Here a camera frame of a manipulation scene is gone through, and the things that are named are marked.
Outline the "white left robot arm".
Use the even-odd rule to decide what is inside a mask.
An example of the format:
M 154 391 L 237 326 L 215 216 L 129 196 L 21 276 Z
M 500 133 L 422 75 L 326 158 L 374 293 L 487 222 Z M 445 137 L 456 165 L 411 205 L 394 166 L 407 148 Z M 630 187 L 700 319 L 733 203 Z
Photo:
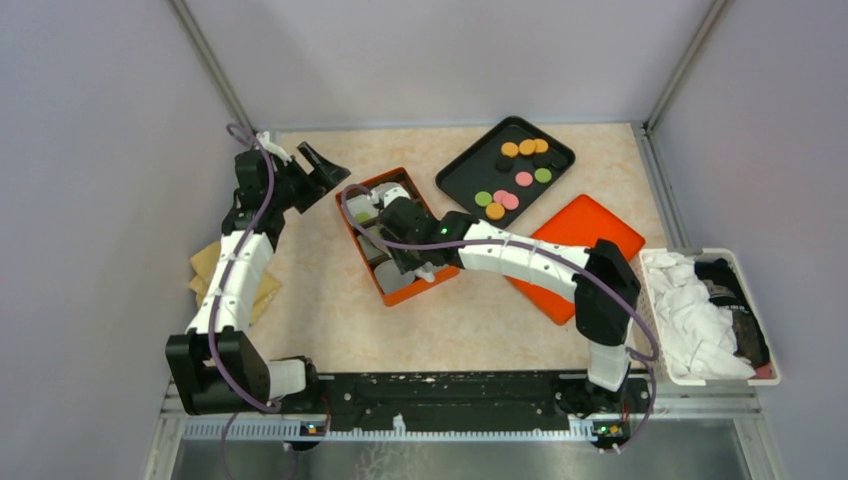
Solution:
M 172 379 L 189 415 L 277 413 L 282 399 L 303 414 L 319 404 L 321 388 L 308 358 L 266 360 L 247 335 L 285 212 L 305 212 L 350 175 L 306 142 L 297 150 L 311 171 L 271 144 L 234 158 L 237 187 L 210 286 L 185 332 L 166 342 Z

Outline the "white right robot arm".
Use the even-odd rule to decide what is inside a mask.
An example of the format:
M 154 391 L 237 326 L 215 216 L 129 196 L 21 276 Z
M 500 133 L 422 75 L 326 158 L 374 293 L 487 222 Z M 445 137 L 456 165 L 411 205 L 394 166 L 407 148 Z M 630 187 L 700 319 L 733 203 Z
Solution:
M 408 198 L 377 217 L 381 239 L 404 254 L 403 267 L 426 264 L 504 275 L 573 304 L 578 332 L 589 343 L 586 397 L 612 412 L 627 397 L 626 343 L 641 285 L 618 246 L 599 240 L 569 246 L 513 234 L 472 215 L 451 211 L 438 219 Z

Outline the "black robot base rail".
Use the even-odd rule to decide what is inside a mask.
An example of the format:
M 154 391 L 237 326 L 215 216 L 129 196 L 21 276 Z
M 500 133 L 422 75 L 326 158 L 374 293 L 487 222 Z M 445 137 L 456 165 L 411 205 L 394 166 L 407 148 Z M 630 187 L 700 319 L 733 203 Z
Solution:
M 619 424 L 648 410 L 646 379 L 617 392 L 579 370 L 325 373 L 283 399 L 286 419 L 326 420 L 332 433 L 566 432 L 582 420 Z

